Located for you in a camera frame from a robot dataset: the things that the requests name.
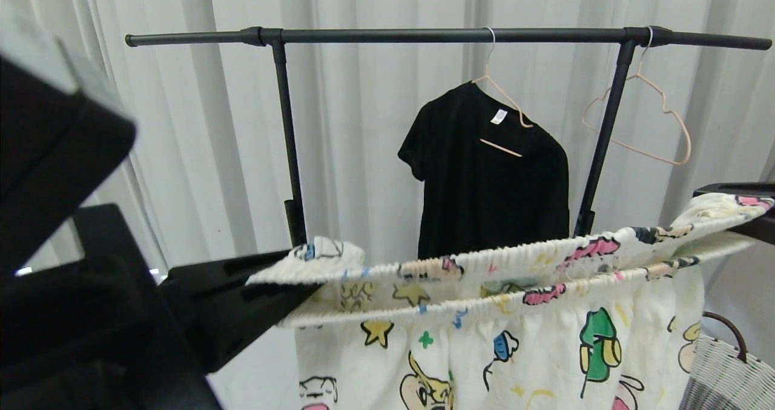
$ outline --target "vertical black pole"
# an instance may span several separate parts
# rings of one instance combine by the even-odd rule
[[[288,218],[288,230],[291,232],[293,246],[307,242],[307,228],[304,223],[304,207],[302,206],[302,182],[298,175],[298,158],[296,156],[296,136],[293,132],[293,115],[291,114],[291,90],[288,88],[288,68],[285,66],[285,43],[272,42],[274,67],[277,70],[277,89],[280,91],[280,112],[283,117],[283,132],[285,132],[285,151],[288,153],[288,172],[291,175],[291,195],[293,199],[285,201],[285,216]]]
[[[608,143],[614,130],[616,112],[619,109],[619,101],[622,100],[622,92],[625,90],[625,82],[632,56],[637,46],[636,41],[626,41],[619,47],[619,56],[616,60],[614,82],[611,84],[611,93],[608,95],[608,104],[603,114],[603,124],[600,127],[598,144],[595,146],[595,156],[592,158],[592,167],[587,176],[587,186],[584,187],[584,197],[581,198],[578,219],[576,219],[576,236],[586,236],[592,231],[592,223],[595,221],[595,212],[592,211],[592,201],[595,200],[595,191],[598,189],[600,173],[603,171],[605,154],[608,151]]]

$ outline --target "empty hanger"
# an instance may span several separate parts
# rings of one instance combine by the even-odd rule
[[[521,124],[521,125],[522,125],[524,128],[531,128],[531,127],[532,127],[532,125],[526,124],[526,123],[525,123],[525,120],[523,119],[523,110],[522,110],[522,109],[520,109],[520,107],[519,107],[519,106],[517,106],[517,104],[515,103],[515,101],[514,101],[514,100],[512,100],[511,96],[509,96],[509,95],[506,95],[506,92],[504,92],[504,90],[502,90],[502,89],[501,89],[501,87],[499,87],[499,85],[498,85],[498,84],[496,84],[496,82],[495,82],[495,81],[493,81],[492,77],[490,77],[490,56],[492,56],[492,52],[495,50],[495,43],[496,43],[496,39],[495,39],[495,32],[493,31],[493,29],[491,29],[490,27],[485,27],[485,28],[486,28],[486,29],[488,29],[488,30],[490,31],[490,33],[492,33],[492,45],[490,46],[490,52],[488,52],[488,54],[487,54],[487,61],[484,63],[484,76],[481,76],[481,77],[479,77],[478,79],[473,79],[471,82],[472,82],[473,84],[476,84],[476,82],[479,82],[479,81],[488,81],[488,82],[490,82],[490,83],[491,83],[491,84],[492,84],[492,85],[495,87],[495,89],[497,89],[497,90],[498,90],[498,92],[500,92],[500,93],[501,93],[501,95],[503,95],[503,96],[505,96],[505,97],[506,97],[506,100],[509,100],[509,102],[511,102],[511,103],[512,103],[512,106],[514,106],[514,108],[517,110],[517,112],[519,112],[519,123],[520,123],[520,124]],[[495,148],[497,148],[498,150],[501,150],[501,151],[506,151],[506,153],[509,153],[509,154],[511,154],[512,156],[517,156],[517,157],[521,157],[521,156],[523,156],[523,155],[521,155],[521,154],[515,153],[515,152],[514,152],[514,151],[512,151],[512,150],[508,150],[507,148],[503,148],[503,147],[502,147],[502,146],[500,146],[500,145],[495,145],[495,144],[493,144],[492,142],[489,142],[489,141],[487,141],[487,140],[484,140],[484,139],[479,139],[479,140],[480,140],[480,141],[482,141],[482,142],[484,142],[484,143],[485,143],[485,144],[487,144],[487,145],[490,145],[490,146],[492,146],[492,147],[495,147]]]
[[[616,139],[611,138],[611,142],[616,142],[619,145],[622,145],[625,148],[628,148],[629,150],[635,151],[636,153],[640,153],[643,156],[651,157],[652,159],[657,159],[662,162],[666,162],[666,164],[673,164],[673,165],[683,165],[686,164],[686,162],[689,161],[689,158],[691,157],[691,137],[689,135],[689,131],[686,129],[686,124],[684,124],[684,120],[681,119],[681,115],[678,115],[678,112],[675,112],[675,110],[667,110],[667,95],[665,95],[664,90],[658,87],[658,85],[654,84],[653,81],[650,81],[647,77],[643,76],[640,71],[642,70],[643,66],[643,56],[645,56],[645,52],[648,51],[648,48],[651,47],[651,40],[654,38],[654,31],[651,29],[651,26],[648,26],[648,45],[645,46],[645,49],[643,49],[643,52],[640,55],[640,61],[638,62],[638,71],[637,73],[627,77],[628,81],[631,79],[639,79],[642,82],[645,82],[645,84],[649,85],[651,88],[656,90],[656,92],[659,92],[659,95],[662,96],[662,113],[673,115],[673,117],[676,118],[676,121],[678,122],[678,125],[681,126],[681,131],[683,131],[684,134],[684,140],[686,140],[686,153],[684,154],[684,158],[681,159],[680,162],[676,160],[670,160],[670,159],[664,159],[662,157],[653,155],[651,153],[646,153],[645,151],[638,150],[635,147],[632,147],[631,145],[625,144],[623,142],[620,142]],[[586,109],[584,109],[584,114],[581,115],[581,122],[584,123],[587,127],[591,128],[595,133],[600,133],[600,130],[593,127],[589,123],[587,123],[587,112],[589,112],[589,108],[592,107],[592,104],[595,104],[597,101],[603,101],[606,96],[608,96],[608,93],[611,92],[611,87],[608,87],[608,89],[605,90],[603,95],[598,96],[598,98],[595,98],[595,100],[592,100],[592,103],[589,103]]]

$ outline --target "curtain fold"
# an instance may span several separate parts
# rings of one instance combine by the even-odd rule
[[[117,202],[150,266],[161,274],[169,266],[290,246],[282,203],[290,199],[291,187],[275,66],[270,48],[128,48],[127,33],[255,25],[655,24],[676,31],[775,37],[775,0],[9,1],[104,70],[136,116],[139,138],[130,158],[87,203]],[[352,241],[366,250],[370,262],[415,256],[423,185],[396,152],[419,107],[482,74],[489,47],[287,46],[309,234]],[[597,139],[581,125],[581,113],[611,84],[617,48],[498,44],[490,59],[490,73],[498,84],[564,146],[570,160],[572,215],[578,212]],[[773,51],[651,48],[643,73],[661,85],[668,107],[685,118],[693,138],[692,160],[672,167],[611,144],[593,206],[593,231],[664,223],[703,184],[759,180],[775,147],[773,57]],[[493,90],[488,93],[496,96]],[[680,128],[661,115],[658,100],[645,85],[628,84],[614,137],[661,156],[681,155]],[[596,104],[590,110],[593,124],[600,123],[603,109],[604,104]],[[64,225],[30,267],[75,259],[76,244]],[[251,363],[247,358],[227,366],[221,378],[247,382],[236,374],[239,366]],[[285,359],[273,363],[295,366]],[[280,377],[290,378],[294,368],[288,369]],[[232,385],[240,392],[222,398],[236,408],[257,393],[277,394],[277,406],[292,402],[294,387],[266,381],[246,390]]]

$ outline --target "black t-shirt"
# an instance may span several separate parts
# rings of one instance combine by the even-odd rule
[[[506,117],[495,125],[498,110]],[[418,258],[568,237],[568,160],[518,110],[466,82],[420,110],[398,157],[424,181]],[[484,144],[485,139],[522,157]]]

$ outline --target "hanger hook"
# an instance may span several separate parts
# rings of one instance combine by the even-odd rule
[[[492,33],[492,45],[490,45],[490,52],[487,53],[487,62],[484,63],[484,66],[489,66],[490,56],[492,56],[492,52],[495,51],[495,43],[498,41],[495,39],[495,31],[490,27],[485,27],[485,28],[488,29],[490,33]]]
[[[654,29],[651,28],[650,25],[645,26],[648,29],[648,45],[643,48],[643,52],[640,53],[640,60],[638,60],[638,72],[640,73],[640,67],[643,64],[643,56],[645,56],[645,52],[648,51],[649,48],[651,48],[651,42],[654,40]]]

